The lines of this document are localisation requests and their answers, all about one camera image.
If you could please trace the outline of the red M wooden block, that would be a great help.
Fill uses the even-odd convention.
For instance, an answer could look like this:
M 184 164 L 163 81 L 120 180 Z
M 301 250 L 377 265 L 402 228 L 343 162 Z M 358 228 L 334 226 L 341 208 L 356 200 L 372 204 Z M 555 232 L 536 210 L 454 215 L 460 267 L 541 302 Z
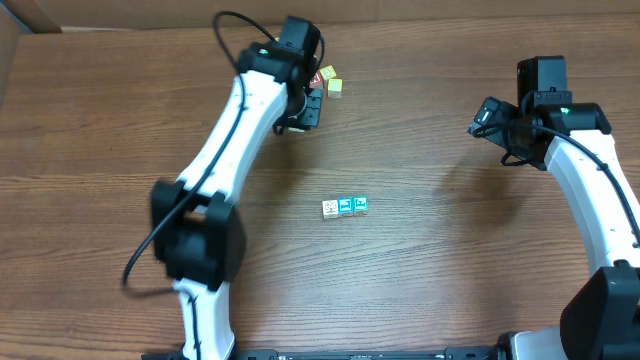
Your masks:
M 321 73 L 317 71 L 314 77 L 311 79 L 309 83 L 309 87 L 312 89 L 323 89 L 324 88 L 324 79 L 321 76 Z

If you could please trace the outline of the yellow wooden block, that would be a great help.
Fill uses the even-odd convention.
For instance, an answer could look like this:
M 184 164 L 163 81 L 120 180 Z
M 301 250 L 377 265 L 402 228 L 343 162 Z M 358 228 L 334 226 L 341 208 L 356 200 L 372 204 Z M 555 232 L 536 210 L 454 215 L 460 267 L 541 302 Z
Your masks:
M 331 78 L 327 81 L 327 95 L 329 98 L 341 98 L 343 91 L 343 80 Z
M 336 71 L 332 65 L 321 68 L 319 73 L 324 82 L 328 82 L 330 79 L 337 77 Z

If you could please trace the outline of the green letter wooden block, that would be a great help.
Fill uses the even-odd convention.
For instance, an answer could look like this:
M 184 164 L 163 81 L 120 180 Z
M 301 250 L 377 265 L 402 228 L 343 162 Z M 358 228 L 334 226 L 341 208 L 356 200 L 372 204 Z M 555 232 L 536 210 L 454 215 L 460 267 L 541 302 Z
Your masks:
M 366 215 L 369 211 L 369 201 L 365 196 L 359 196 L 353 198 L 354 215 L 361 216 Z

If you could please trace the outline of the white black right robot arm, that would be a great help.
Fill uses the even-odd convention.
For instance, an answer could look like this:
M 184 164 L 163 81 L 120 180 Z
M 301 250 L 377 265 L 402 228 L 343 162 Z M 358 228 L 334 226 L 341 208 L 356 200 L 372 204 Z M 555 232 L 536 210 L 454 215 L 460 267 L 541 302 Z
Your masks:
M 612 127 L 596 103 L 576 103 L 561 56 L 517 65 L 521 118 L 512 151 L 530 154 L 560 186 L 579 229 L 590 278 L 557 325 L 512 335 L 514 359 L 639 356 L 639 202 L 620 166 Z

